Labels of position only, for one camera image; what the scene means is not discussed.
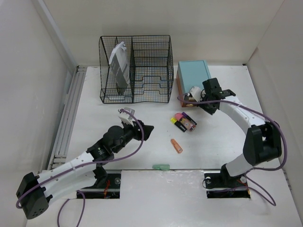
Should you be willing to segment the blue and orange drawer box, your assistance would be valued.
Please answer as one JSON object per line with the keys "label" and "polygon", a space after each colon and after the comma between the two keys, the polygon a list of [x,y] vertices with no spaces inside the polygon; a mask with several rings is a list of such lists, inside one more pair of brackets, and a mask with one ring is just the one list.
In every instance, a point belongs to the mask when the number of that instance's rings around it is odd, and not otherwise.
{"label": "blue and orange drawer box", "polygon": [[[203,82],[210,79],[210,71],[205,60],[200,61],[179,61],[177,70],[178,95],[187,94],[194,86],[204,90]],[[181,107],[192,107],[192,102],[184,103],[180,101]]]}

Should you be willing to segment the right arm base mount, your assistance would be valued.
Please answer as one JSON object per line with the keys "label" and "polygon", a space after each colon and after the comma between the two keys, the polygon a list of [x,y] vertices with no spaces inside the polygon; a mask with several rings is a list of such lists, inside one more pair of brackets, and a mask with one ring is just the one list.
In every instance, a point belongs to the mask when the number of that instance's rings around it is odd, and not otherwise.
{"label": "right arm base mount", "polygon": [[204,187],[208,199],[250,199],[247,179],[244,175],[224,180],[219,172],[204,173]]}

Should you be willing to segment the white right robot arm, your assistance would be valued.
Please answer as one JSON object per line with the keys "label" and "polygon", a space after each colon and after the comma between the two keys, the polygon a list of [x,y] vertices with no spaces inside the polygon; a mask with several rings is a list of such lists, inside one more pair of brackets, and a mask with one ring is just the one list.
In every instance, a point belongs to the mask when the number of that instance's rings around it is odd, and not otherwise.
{"label": "white right robot arm", "polygon": [[203,110],[214,114],[217,110],[228,115],[245,133],[242,154],[221,167],[219,180],[224,186],[231,186],[241,177],[263,162],[282,155],[281,135],[278,125],[266,121],[265,117],[244,106],[231,90],[222,90],[216,78],[203,82],[200,104]]}

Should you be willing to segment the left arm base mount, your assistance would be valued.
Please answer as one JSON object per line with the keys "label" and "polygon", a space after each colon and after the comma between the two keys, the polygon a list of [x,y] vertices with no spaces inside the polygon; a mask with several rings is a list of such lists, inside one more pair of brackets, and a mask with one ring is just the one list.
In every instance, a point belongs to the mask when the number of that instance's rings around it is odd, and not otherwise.
{"label": "left arm base mount", "polygon": [[81,189],[86,199],[119,199],[121,186],[121,170],[107,171],[107,178],[102,183]]}

